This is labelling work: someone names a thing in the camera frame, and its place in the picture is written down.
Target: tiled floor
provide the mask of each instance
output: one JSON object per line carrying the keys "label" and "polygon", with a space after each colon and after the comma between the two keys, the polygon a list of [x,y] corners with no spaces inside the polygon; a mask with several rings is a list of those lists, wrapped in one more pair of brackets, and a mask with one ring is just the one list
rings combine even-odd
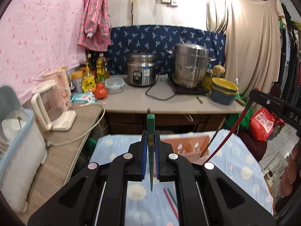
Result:
{"label": "tiled floor", "polygon": [[[274,138],[272,141],[268,141],[266,153],[259,162],[261,168],[264,168],[278,152],[280,152],[282,156],[286,158],[292,152],[293,147],[298,141],[299,138],[296,135],[296,129],[290,125],[285,125],[276,138]],[[276,159],[273,162],[273,165],[276,165],[278,162],[279,160]]]}

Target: pot lid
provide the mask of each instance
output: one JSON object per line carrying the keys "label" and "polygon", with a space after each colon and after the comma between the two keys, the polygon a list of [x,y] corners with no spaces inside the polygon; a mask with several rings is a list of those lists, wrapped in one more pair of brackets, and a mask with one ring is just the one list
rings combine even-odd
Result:
{"label": "pot lid", "polygon": [[198,57],[209,57],[209,49],[192,43],[177,43],[175,45],[175,53]]}
{"label": "pot lid", "polygon": [[156,55],[151,53],[146,53],[146,52],[139,52],[139,53],[130,53],[129,57],[134,59],[155,59]]}
{"label": "pot lid", "polygon": [[36,93],[46,92],[47,90],[55,87],[56,84],[57,84],[57,82],[55,80],[44,81],[44,82],[40,83],[39,85],[37,85],[33,90],[31,90],[31,93],[36,94]]}

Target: kitchen counter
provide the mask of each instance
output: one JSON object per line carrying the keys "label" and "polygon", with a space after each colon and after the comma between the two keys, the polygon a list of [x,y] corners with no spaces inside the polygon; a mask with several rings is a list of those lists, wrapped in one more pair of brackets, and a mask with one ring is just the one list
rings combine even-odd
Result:
{"label": "kitchen counter", "polygon": [[[231,105],[221,105],[207,96],[199,95],[201,104],[195,95],[175,95],[167,101],[159,101],[145,95],[149,87],[133,87],[125,84],[124,92],[108,95],[99,102],[105,104],[106,112],[111,113],[139,113],[145,114],[150,109],[152,114],[232,114],[241,113],[243,106],[237,102]],[[156,85],[148,92],[157,98],[168,98],[174,94],[173,87],[166,76],[160,75]]]}
{"label": "kitchen counter", "polygon": [[[100,115],[101,107],[89,105],[76,108],[75,111],[76,118],[69,131],[44,132],[43,136],[53,143],[75,139],[94,125]],[[24,213],[17,213],[25,225],[29,217],[69,181],[88,136],[89,133],[73,143],[61,147],[51,146],[47,149],[47,159],[38,168],[27,196],[27,210]]]}

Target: silver bolt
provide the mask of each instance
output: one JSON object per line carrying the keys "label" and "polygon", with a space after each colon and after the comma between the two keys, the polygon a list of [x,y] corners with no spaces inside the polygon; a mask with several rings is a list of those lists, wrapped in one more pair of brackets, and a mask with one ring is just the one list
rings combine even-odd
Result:
{"label": "silver bolt", "polygon": [[211,163],[211,162],[206,162],[206,163],[204,164],[204,167],[205,167],[206,169],[208,169],[208,170],[212,170],[212,169],[214,168],[214,164]]}
{"label": "silver bolt", "polygon": [[172,160],[176,160],[176,159],[178,159],[179,156],[175,153],[171,153],[171,154],[168,155],[168,157]]}
{"label": "silver bolt", "polygon": [[97,168],[97,164],[95,162],[91,162],[89,165],[88,165],[88,168],[90,170],[94,170],[95,168]]}
{"label": "silver bolt", "polygon": [[133,155],[131,153],[125,153],[123,155],[123,157],[128,160],[128,159],[131,159],[133,157]]}

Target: green bag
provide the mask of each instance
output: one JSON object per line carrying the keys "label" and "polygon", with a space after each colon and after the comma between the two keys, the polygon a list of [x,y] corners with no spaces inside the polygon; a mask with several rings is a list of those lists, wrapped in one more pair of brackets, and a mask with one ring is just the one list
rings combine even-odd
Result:
{"label": "green bag", "polygon": [[[240,95],[237,95],[236,98],[243,100],[243,98]],[[240,117],[240,113],[239,114],[231,114],[228,119],[226,120],[226,124],[228,127],[232,128],[235,124],[235,122],[238,120],[238,118]],[[253,110],[250,108],[248,110],[248,112],[246,113],[245,117],[242,119],[239,128],[243,128],[243,129],[249,129],[249,123],[250,123],[250,119],[251,116],[253,115]]]}

